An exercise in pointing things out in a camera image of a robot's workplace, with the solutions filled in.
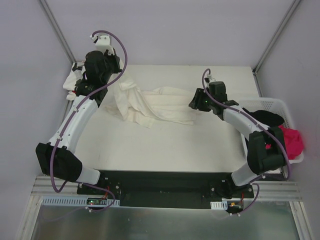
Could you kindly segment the cream white t shirt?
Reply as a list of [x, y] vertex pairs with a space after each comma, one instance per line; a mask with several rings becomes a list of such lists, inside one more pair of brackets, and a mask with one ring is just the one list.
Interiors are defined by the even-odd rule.
[[131, 65], [109, 88], [103, 107], [146, 128], [156, 121], [193, 125], [200, 114], [188, 105], [197, 86], [187, 67]]

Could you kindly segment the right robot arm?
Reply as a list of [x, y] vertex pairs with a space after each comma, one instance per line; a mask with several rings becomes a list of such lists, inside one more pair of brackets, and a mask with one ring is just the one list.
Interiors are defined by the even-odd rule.
[[238, 102], [228, 100], [226, 86], [222, 81], [210, 82], [205, 88], [197, 88], [188, 106], [202, 112], [212, 111], [247, 140], [246, 163], [233, 171], [231, 180], [225, 184], [228, 196], [237, 197], [242, 193], [244, 185], [289, 163], [283, 131], [278, 126], [271, 127], [258, 121]]

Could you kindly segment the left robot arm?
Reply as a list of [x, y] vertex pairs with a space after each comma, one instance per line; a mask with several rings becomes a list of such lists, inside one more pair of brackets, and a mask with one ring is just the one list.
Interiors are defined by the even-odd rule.
[[85, 72], [76, 84], [76, 97], [69, 113], [48, 143], [35, 149], [43, 174], [67, 182], [86, 183], [94, 194], [105, 191], [106, 183], [99, 170], [89, 168], [75, 156], [78, 140], [91, 116], [105, 98], [110, 78], [119, 74], [120, 58], [114, 50], [94, 50], [85, 56]]

